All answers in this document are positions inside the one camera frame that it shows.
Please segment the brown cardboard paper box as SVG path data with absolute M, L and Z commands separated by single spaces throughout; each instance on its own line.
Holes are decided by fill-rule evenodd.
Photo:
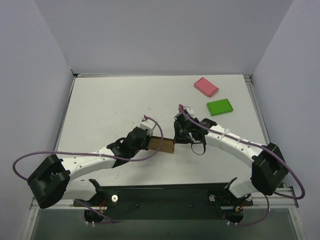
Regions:
M 164 153 L 173 154 L 175 149 L 175 142 L 171 138 L 163 138 L 159 136 L 152 136 L 148 144 L 150 150 L 157 150 L 160 147 L 159 151 Z

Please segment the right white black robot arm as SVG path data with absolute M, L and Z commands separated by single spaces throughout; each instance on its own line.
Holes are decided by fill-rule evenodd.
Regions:
M 250 176 L 245 179 L 234 178 L 226 186 L 237 199 L 254 192 L 271 196 L 288 174 L 286 168 L 272 155 L 283 159 L 280 149 L 273 143 L 261 149 L 261 144 L 250 145 L 246 139 L 224 129 L 213 120 L 187 119 L 181 113 L 174 117 L 173 126 L 176 144 L 200 143 L 204 147 L 216 147 L 236 157 L 251 169 Z

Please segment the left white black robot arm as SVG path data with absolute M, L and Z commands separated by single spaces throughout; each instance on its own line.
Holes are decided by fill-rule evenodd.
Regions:
M 98 185 L 83 179 L 84 175 L 103 169 L 114 169 L 129 162 L 139 151 L 148 150 L 153 130 L 135 127 L 126 137 L 94 152 L 92 156 L 59 158 L 47 156 L 28 177 L 30 187 L 39 207 L 49 208 L 62 199 L 80 199 L 96 206 L 103 194 Z

